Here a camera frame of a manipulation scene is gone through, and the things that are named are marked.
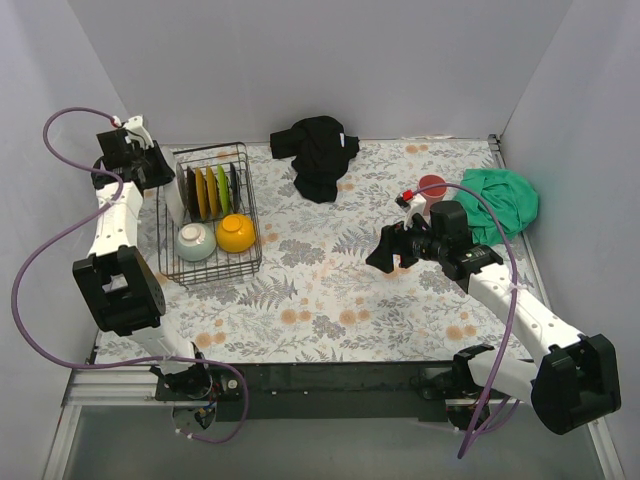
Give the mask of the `pink cup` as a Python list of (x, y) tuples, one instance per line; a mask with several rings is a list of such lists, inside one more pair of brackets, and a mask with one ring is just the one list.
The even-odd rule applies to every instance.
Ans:
[(428, 216), (431, 206), (444, 199), (447, 192), (445, 180), (435, 174), (425, 175), (419, 180), (418, 187), (420, 189), (427, 187), (427, 190), (421, 191), (420, 194), (426, 201), (423, 214)]

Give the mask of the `large white plate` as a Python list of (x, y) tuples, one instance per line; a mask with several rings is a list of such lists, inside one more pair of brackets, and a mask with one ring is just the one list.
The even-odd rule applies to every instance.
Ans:
[(168, 147), (162, 146), (161, 152), (167, 165), (174, 173), (174, 178), (163, 187), (164, 198), (173, 223), (180, 228), (186, 214), (184, 170)]

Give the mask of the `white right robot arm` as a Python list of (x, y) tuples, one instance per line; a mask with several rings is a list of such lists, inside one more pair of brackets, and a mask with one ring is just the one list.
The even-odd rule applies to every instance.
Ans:
[(397, 197), (404, 220), (382, 228), (368, 265), (384, 273), (420, 260), (438, 263), (444, 275), (487, 307), (525, 347), (532, 360), (506, 359), (491, 370), (498, 352), (488, 345), (459, 351), (452, 383), (464, 397), (486, 387), (530, 404), (543, 425), (565, 434), (621, 407), (616, 352), (602, 334), (587, 336), (565, 323), (512, 281), (490, 247), (473, 241), (460, 203), (428, 206), (422, 196)]

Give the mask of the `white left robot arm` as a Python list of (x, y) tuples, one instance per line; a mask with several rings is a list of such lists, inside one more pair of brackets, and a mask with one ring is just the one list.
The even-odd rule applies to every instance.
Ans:
[(103, 154), (91, 177), (102, 212), (87, 257), (73, 265), (74, 279), (101, 331), (155, 357), (152, 371), (172, 392), (203, 399), (213, 389), (213, 377), (194, 343), (163, 321), (164, 293), (138, 249), (145, 192), (160, 187), (180, 195), (175, 158), (152, 139), (140, 116), (97, 139)]

